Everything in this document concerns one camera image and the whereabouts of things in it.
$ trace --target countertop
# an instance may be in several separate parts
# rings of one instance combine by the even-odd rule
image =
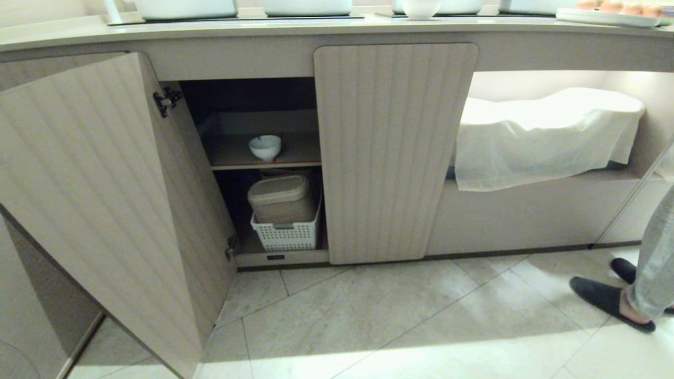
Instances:
[[[129,40],[170,38],[302,36],[325,34],[380,34],[423,32],[560,32],[590,33],[653,38],[674,37],[674,27],[620,28],[576,24],[555,18],[532,17],[452,17],[414,22],[375,14],[364,7],[354,13],[364,18],[318,20],[229,20],[108,26],[106,16],[89,16],[0,29],[0,52]],[[259,9],[242,9],[253,14]],[[137,13],[123,13],[138,18]]]

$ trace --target slipper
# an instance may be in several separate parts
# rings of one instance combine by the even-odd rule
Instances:
[[[583,300],[630,325],[632,328],[644,333],[655,331],[655,323],[653,321],[639,324],[620,314],[620,292],[622,289],[577,276],[571,279],[569,285]]]
[[[634,283],[636,280],[636,266],[628,260],[616,258],[611,261],[611,268],[618,276],[620,276],[620,279],[629,284]],[[674,315],[674,308],[665,309],[665,313]]]

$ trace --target gray pants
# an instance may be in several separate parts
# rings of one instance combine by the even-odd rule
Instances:
[[[674,303],[674,187],[648,223],[636,280],[627,288],[627,299],[651,319]]]

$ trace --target white dish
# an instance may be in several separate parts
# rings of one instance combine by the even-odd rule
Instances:
[[[271,162],[281,152],[281,138],[278,136],[260,136],[249,143],[251,152],[265,162]]]
[[[483,0],[440,0],[437,14],[476,14],[482,9]],[[393,0],[394,13],[405,14],[402,0]]]
[[[412,21],[430,20],[440,9],[440,0],[402,0],[402,10]]]
[[[653,28],[660,24],[660,18],[600,11],[586,11],[574,8],[558,9],[557,19],[562,21],[582,22],[584,24],[631,26],[634,28]]]
[[[352,0],[264,0],[267,16],[346,16]]]
[[[559,8],[573,8],[577,0],[501,0],[503,13],[544,14],[554,16]]]
[[[239,12],[234,0],[124,0],[135,3],[145,20],[233,17]]]

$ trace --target ribbed cabinet panel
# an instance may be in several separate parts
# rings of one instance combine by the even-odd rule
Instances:
[[[156,91],[149,62],[128,54],[0,93],[0,202],[191,377],[231,281],[233,230],[215,213],[195,142],[151,105]]]
[[[0,92],[59,72],[105,61],[124,53],[68,55],[0,63]]]
[[[426,254],[477,55],[468,43],[316,50],[331,263]]]

